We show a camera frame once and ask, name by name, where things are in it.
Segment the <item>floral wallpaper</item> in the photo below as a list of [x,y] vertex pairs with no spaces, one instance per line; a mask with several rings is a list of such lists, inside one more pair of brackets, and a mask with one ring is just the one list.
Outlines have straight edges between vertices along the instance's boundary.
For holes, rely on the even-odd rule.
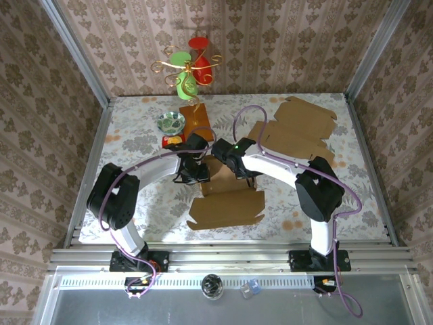
[[433,1],[411,1],[355,108],[433,306]]
[[101,107],[38,1],[0,18],[0,324],[29,324]]
[[344,92],[390,0],[57,0],[107,93],[170,93],[163,49],[224,57],[200,93]]

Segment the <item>cardboard box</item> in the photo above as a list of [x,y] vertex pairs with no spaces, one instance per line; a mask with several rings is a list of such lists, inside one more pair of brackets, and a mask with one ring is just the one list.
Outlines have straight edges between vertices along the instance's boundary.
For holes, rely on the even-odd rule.
[[[274,114],[276,121],[269,121],[261,144],[270,150],[290,157],[313,160],[323,157],[332,164],[334,154],[326,148],[323,139],[329,139],[337,115],[331,110],[288,97]],[[257,122],[248,138],[257,140],[263,122]]]
[[210,181],[200,184],[204,198],[194,198],[187,221],[192,230],[254,225],[264,215],[265,193],[250,187],[245,179],[236,179],[233,172],[213,156],[203,160],[208,165]]

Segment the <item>metal frame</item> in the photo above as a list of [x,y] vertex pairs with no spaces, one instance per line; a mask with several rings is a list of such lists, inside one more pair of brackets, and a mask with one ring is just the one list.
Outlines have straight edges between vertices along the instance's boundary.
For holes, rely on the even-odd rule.
[[382,219],[385,222],[386,229],[388,230],[388,235],[390,237],[391,243],[394,246],[400,246],[394,226],[392,224],[391,216],[385,203],[384,195],[382,194],[382,190],[380,188],[378,175],[375,172],[373,161],[367,147],[367,142],[365,141],[361,124],[359,122],[357,113],[355,112],[355,107],[353,106],[352,100],[347,99],[346,102],[350,118],[352,119],[353,129],[355,130],[355,134],[359,142],[359,147],[361,148],[361,154],[363,155],[365,166],[367,167],[367,172],[369,173],[371,187],[373,188],[374,196],[376,197],[376,200],[378,202],[378,208],[382,215]]
[[93,140],[92,149],[90,151],[89,159],[87,161],[86,170],[81,181],[80,191],[76,198],[72,217],[66,233],[64,248],[69,248],[74,231],[76,227],[80,227],[86,213],[86,201],[92,190],[93,182],[95,181],[97,166],[99,158],[104,146],[104,139],[106,138],[108,127],[110,126],[111,115],[115,101],[111,101],[107,109],[102,112],[101,119],[96,131],[95,139]]
[[97,73],[92,68],[92,65],[87,59],[83,48],[72,32],[71,27],[67,23],[67,19],[59,8],[57,1],[41,0],[41,4],[53,22],[57,32],[59,33],[72,57],[74,58],[74,61],[78,65],[81,73],[89,83],[89,86],[95,94],[97,100],[101,104],[102,108],[106,109],[108,107],[110,97],[106,93],[106,90],[104,89],[104,86],[102,85]]
[[358,96],[409,4],[410,0],[393,0],[390,4],[346,90],[349,99],[355,100]]
[[[257,240],[212,244],[150,242],[149,245],[152,249],[172,252],[168,273],[160,278],[161,284],[154,290],[198,290],[200,286],[197,281],[209,273],[216,273],[240,283],[254,277],[269,281],[267,285],[280,288],[289,286],[291,279],[298,279],[299,276],[306,276],[308,279],[308,276],[313,275],[292,273],[288,263],[288,251],[306,249],[307,243],[287,244]],[[427,298],[409,248],[362,241],[343,241],[341,247],[349,252],[352,265],[351,272],[343,272],[345,277],[365,274],[400,275],[415,324],[431,324]],[[33,324],[50,323],[60,290],[100,290],[101,286],[122,290],[126,274],[108,271],[114,249],[115,247],[110,245],[78,245],[70,249],[54,250]],[[128,276],[142,274],[131,273]]]

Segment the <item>small bowl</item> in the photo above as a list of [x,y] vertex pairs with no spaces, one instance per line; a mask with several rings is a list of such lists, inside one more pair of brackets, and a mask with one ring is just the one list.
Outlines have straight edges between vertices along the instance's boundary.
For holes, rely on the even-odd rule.
[[156,125],[165,135],[178,135],[185,127],[185,117],[178,112],[167,112],[158,117]]

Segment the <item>purple cable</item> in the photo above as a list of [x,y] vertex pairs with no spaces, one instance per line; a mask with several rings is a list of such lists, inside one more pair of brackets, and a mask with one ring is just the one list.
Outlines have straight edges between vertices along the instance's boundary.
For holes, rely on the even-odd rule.
[[[340,294],[340,297],[341,297],[341,300],[343,302],[343,305],[345,306],[345,308],[354,317],[356,317],[356,318],[363,317],[363,309],[362,309],[360,303],[353,296],[351,296],[351,295],[349,295],[349,294],[344,293],[344,292],[341,291],[341,284],[340,284],[340,279],[338,278],[338,266],[337,266],[337,218],[338,217],[343,217],[343,216],[354,215],[354,214],[360,212],[361,209],[363,208],[361,200],[356,195],[356,193],[353,192],[353,190],[350,187],[348,187],[346,184],[342,183],[339,179],[336,179],[335,177],[332,177],[332,176],[330,176],[330,175],[328,175],[326,173],[318,171],[318,170],[316,170],[314,168],[311,168],[309,166],[306,166],[306,165],[303,165],[303,164],[299,164],[299,163],[294,162],[292,160],[280,158],[280,157],[274,156],[273,154],[269,154],[269,153],[265,152],[265,150],[263,149],[263,147],[261,146],[260,143],[261,143],[261,140],[262,140],[263,132],[265,131],[265,127],[266,127],[266,123],[267,123],[267,120],[268,120],[268,116],[267,116],[267,113],[266,113],[265,109],[262,106],[259,106],[259,105],[249,105],[249,106],[246,106],[246,107],[242,108],[236,114],[235,119],[233,121],[233,139],[235,140],[235,142],[237,142],[237,140],[236,140],[236,122],[237,122],[238,118],[240,117],[240,115],[244,111],[249,110],[251,108],[258,108],[259,110],[262,111],[262,113],[264,115],[263,126],[262,126],[262,129],[260,130],[260,133],[258,134],[258,139],[257,139],[258,149],[263,153],[263,156],[267,156],[269,158],[275,159],[275,160],[277,160],[277,161],[279,161],[281,163],[288,164],[288,165],[293,166],[293,167],[300,167],[301,169],[304,169],[306,171],[310,171],[310,172],[315,173],[315,174],[317,174],[319,176],[322,176],[322,177],[324,177],[324,178],[326,178],[326,179],[334,182],[335,184],[341,186],[342,188],[344,188],[356,200],[357,206],[358,206],[356,210],[347,211],[347,212],[340,212],[340,213],[337,213],[336,215],[334,215],[334,217],[332,219],[332,227],[333,227],[332,228],[332,242],[333,242],[333,254],[334,254],[334,273],[336,275],[336,282],[337,282],[337,287],[338,287],[338,293]],[[358,305],[358,307],[360,309],[360,313],[356,314],[349,307],[349,305],[346,302],[345,297],[348,297],[350,300],[354,301]]]
[[[213,135],[213,137],[214,137],[214,143],[217,141],[217,135],[216,135],[215,131],[212,130],[210,127],[197,127],[197,128],[195,128],[195,129],[193,129],[193,130],[191,131],[190,135],[191,135],[192,133],[194,133],[195,131],[200,130],[200,129],[209,129],[209,130],[212,132],[212,135]],[[123,178],[123,176],[125,176],[127,173],[129,173],[130,171],[133,171],[134,169],[137,169],[137,168],[139,168],[139,167],[141,167],[141,166],[144,166],[144,165],[146,165],[146,164],[148,164],[148,163],[150,163],[150,162],[152,162],[152,161],[154,161],[154,160],[156,160],[156,159],[164,158],[164,157],[167,157],[167,156],[172,156],[172,155],[174,155],[174,154],[199,154],[199,153],[202,153],[202,152],[207,152],[209,149],[211,149],[212,146],[213,146],[213,144],[210,145],[210,146],[208,146],[207,148],[204,148],[204,149],[201,149],[201,150],[180,150],[180,151],[166,152],[166,153],[161,154],[161,155],[159,155],[159,156],[153,156],[153,157],[151,157],[151,158],[149,158],[149,159],[143,160],[143,161],[137,163],[136,165],[134,165],[134,166],[132,166],[132,167],[129,167],[128,169],[125,169],[125,170],[124,170],[122,173],[120,173],[120,175],[119,175],[119,176],[118,176],[118,177],[113,181],[113,183],[111,184],[110,188],[108,188],[108,191],[107,191],[107,194],[106,194],[105,197],[104,197],[104,200],[102,201],[101,208],[100,208],[100,210],[99,210],[99,215],[98,215],[98,221],[99,221],[99,225],[101,226],[101,229],[102,229],[103,231],[105,231],[105,232],[107,232],[108,230],[110,230],[110,226],[108,226],[108,228],[105,228],[104,225],[102,224],[102,215],[103,215],[103,213],[104,213],[104,210],[105,210],[106,205],[107,205],[108,198],[110,197],[110,194],[111,194],[112,190],[116,187],[117,183],[118,183],[118,182]],[[145,294],[145,293],[146,293],[146,292],[147,292],[147,291],[148,291],[148,290],[149,290],[149,289],[154,285],[154,283],[155,283],[155,279],[156,279],[156,270],[155,270],[155,267],[154,267],[152,264],[150,264],[149,262],[147,262],[146,260],[144,260],[144,259],[140,259],[140,258],[135,257],[135,256],[132,256],[131,254],[129,254],[128,252],[126,252],[126,251],[121,247],[121,245],[119,244],[119,242],[115,239],[115,237],[113,236],[112,232],[110,232],[110,235],[111,235],[111,237],[113,238],[113,241],[116,243],[116,246],[119,248],[119,250],[120,250],[123,254],[125,254],[125,255],[128,256],[128,257],[130,257],[131,259],[134,259],[134,260],[136,260],[136,261],[140,261],[140,262],[143,262],[143,263],[147,264],[147,265],[150,266],[150,268],[152,269],[152,281],[150,282],[149,286],[147,286],[147,288],[146,288],[143,292],[141,292],[141,293],[139,293],[139,294],[137,293],[137,296],[138,296],[138,297],[141,297],[141,296],[144,295],[144,294]],[[128,285],[127,290],[129,290],[129,288],[131,287],[131,285],[132,285],[133,283],[135,283],[135,280],[133,280],[133,281]]]

